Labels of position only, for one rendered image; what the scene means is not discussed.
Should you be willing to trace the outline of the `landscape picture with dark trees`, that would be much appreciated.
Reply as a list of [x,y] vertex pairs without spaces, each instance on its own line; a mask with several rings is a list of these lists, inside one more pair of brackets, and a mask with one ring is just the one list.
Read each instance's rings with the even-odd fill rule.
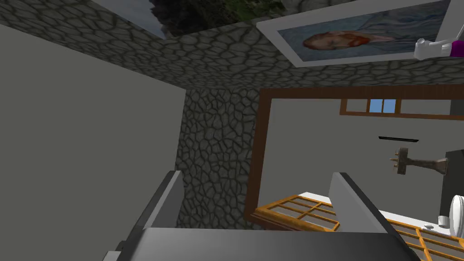
[[92,0],[162,38],[298,12],[300,0]]

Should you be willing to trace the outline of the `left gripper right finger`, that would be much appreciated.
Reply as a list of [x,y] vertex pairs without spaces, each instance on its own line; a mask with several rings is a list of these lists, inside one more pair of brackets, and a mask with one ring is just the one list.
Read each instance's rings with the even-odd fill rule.
[[344,232],[397,232],[347,173],[332,174],[329,199]]

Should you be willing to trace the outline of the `orange lattice frame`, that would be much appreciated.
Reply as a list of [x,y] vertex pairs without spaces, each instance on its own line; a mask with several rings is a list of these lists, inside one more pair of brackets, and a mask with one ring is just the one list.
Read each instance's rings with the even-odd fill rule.
[[[420,261],[464,261],[464,238],[450,236],[436,224],[382,212]],[[291,195],[255,208],[250,218],[266,228],[339,232],[341,223],[328,197],[313,193]]]

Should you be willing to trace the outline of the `white and purple spray bottle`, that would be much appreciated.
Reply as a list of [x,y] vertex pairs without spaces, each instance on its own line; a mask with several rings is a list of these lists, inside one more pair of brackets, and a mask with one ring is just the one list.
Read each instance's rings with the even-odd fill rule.
[[431,42],[419,39],[415,44],[413,56],[418,60],[439,57],[464,58],[464,41],[447,39],[438,42]]

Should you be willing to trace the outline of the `brown framed mirror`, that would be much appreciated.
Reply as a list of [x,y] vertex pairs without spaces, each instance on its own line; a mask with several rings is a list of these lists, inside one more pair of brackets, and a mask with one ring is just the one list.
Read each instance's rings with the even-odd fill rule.
[[272,99],[464,99],[464,84],[399,85],[399,86],[328,86],[309,88],[262,88],[256,116],[255,134],[248,176],[243,218],[268,230],[300,231],[289,217],[285,222],[258,212],[259,191],[265,157],[266,138]]

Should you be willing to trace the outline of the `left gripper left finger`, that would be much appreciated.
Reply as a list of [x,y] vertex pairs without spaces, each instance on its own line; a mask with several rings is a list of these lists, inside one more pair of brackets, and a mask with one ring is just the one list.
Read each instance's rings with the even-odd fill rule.
[[182,201],[184,182],[181,171],[169,171],[144,208],[135,229],[150,227],[175,227]]

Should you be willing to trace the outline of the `brown wall candle holder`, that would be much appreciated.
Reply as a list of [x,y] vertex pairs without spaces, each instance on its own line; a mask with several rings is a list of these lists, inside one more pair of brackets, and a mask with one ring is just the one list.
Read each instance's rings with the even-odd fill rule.
[[411,159],[408,157],[408,148],[400,147],[398,151],[395,151],[395,158],[390,158],[390,161],[395,162],[394,168],[400,175],[406,174],[407,166],[416,166],[425,169],[431,169],[439,172],[443,176],[447,174],[448,170],[448,158],[442,158],[439,160],[418,160]]

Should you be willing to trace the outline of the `white framed portrait picture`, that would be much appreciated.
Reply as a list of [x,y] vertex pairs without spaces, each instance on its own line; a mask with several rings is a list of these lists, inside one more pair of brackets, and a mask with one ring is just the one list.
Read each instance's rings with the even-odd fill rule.
[[414,59],[419,39],[460,37],[464,0],[355,0],[256,27],[296,68]]

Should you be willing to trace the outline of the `brown framed window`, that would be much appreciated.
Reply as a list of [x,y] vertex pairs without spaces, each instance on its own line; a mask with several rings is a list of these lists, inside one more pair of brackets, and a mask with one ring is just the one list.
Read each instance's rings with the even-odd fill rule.
[[464,121],[464,100],[342,99],[340,115]]

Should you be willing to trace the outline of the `black wall bar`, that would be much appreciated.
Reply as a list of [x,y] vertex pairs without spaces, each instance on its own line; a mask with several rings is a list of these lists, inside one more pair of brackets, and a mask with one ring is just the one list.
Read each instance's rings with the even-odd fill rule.
[[401,141],[401,142],[410,142],[410,143],[419,142],[419,139],[408,139],[408,138],[387,137],[387,136],[379,136],[378,138],[381,140]]

